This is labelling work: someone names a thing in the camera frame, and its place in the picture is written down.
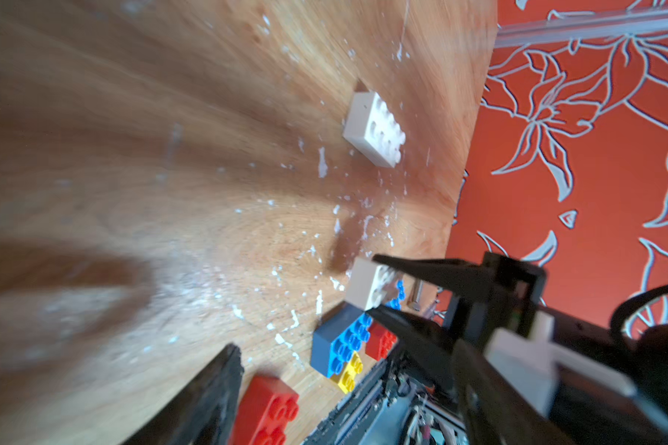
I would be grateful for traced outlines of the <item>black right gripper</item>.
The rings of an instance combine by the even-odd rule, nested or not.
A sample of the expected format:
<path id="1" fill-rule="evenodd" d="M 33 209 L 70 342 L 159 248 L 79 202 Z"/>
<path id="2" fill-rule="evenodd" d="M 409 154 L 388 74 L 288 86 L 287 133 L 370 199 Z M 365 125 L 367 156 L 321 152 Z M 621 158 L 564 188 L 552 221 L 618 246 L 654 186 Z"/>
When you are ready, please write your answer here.
<path id="1" fill-rule="evenodd" d="M 382 254 L 372 259 L 451 293 L 443 327 L 383 305 L 367 311 L 398 337 L 404 353 L 437 389 L 456 385 L 453 351 L 457 339 L 483 350 L 497 328 L 527 336 L 547 283 L 543 268 L 492 252 L 484 253 L 480 264 Z"/>

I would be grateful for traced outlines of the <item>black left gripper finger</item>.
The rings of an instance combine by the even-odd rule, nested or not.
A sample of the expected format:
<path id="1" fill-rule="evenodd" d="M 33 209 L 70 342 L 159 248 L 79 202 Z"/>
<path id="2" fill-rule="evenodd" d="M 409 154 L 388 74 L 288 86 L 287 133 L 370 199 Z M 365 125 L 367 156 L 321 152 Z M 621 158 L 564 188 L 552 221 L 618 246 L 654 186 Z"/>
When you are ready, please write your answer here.
<path id="1" fill-rule="evenodd" d="M 243 374 L 241 350 L 230 343 L 125 443 L 228 443 Z"/>

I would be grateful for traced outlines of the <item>blue lego brick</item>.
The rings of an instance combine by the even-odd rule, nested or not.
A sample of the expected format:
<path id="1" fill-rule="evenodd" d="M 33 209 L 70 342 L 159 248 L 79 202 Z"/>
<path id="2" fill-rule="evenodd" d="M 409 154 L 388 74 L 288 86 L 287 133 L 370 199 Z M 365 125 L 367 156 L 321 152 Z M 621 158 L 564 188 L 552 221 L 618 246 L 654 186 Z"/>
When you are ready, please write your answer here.
<path id="1" fill-rule="evenodd" d="M 373 319 L 349 303 L 343 304 L 313 333 L 310 365 L 325 378 L 337 376 L 370 339 Z"/>
<path id="2" fill-rule="evenodd" d="M 391 298 L 385 303 L 385 305 L 397 311 L 401 311 L 402 304 L 405 301 L 406 301 L 405 282 L 403 279 L 399 279 L 395 285 L 395 292 L 393 292 Z"/>

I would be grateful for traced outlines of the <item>white lego brick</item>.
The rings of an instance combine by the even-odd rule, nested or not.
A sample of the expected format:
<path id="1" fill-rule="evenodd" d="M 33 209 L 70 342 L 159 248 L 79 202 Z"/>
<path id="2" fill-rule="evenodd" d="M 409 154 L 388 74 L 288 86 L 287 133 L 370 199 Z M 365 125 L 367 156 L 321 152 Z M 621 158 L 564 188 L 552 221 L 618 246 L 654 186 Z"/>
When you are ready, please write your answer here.
<path id="1" fill-rule="evenodd" d="M 343 137 L 382 168 L 394 168 L 401 161 L 406 142 L 406 133 L 376 92 L 354 94 Z"/>
<path id="2" fill-rule="evenodd" d="M 361 311 L 369 311 L 391 298 L 399 278 L 400 274 L 389 266 L 356 258 L 344 301 Z"/>

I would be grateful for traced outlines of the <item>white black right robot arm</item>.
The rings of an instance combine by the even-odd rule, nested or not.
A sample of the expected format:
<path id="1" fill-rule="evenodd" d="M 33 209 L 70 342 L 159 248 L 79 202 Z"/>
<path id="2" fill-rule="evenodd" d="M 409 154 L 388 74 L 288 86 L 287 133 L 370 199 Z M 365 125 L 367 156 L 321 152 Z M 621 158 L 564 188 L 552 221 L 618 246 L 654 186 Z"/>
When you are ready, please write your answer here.
<path id="1" fill-rule="evenodd" d="M 374 262 L 450 293 L 441 323 L 370 313 L 471 443 L 668 444 L 668 323 L 626 333 L 668 285 L 624 301 L 601 327 L 543 306 L 547 275 L 528 261 L 488 252 L 479 264 Z"/>

